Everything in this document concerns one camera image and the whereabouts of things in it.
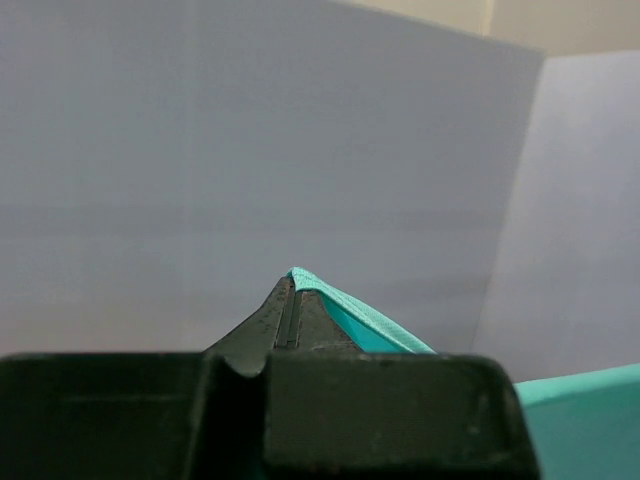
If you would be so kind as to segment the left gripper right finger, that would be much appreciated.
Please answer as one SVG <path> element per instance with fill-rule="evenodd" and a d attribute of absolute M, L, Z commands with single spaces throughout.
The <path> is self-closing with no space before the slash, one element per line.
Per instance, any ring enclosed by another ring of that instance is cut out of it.
<path fill-rule="evenodd" d="M 311 352 L 362 351 L 332 319 L 316 291 L 302 292 L 297 349 Z"/>

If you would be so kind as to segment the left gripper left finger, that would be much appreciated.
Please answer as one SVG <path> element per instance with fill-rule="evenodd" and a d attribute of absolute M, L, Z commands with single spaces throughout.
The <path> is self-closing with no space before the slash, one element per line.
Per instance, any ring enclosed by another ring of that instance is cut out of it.
<path fill-rule="evenodd" d="M 275 348 L 286 307 L 295 287 L 290 277 L 282 277 L 260 307 L 229 333 L 204 351 L 208 358 L 221 358 L 242 376 L 256 376 Z"/>

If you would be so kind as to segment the teal t shirt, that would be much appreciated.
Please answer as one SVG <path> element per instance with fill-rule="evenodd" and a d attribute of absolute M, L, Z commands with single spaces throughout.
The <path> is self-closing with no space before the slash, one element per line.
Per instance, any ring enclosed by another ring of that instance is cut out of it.
<path fill-rule="evenodd" d="M 314 273 L 293 267 L 287 275 L 297 291 L 318 293 L 331 319 L 365 352 L 432 353 L 400 324 Z M 638 365 L 519 382 L 515 389 L 543 478 L 638 478 Z"/>

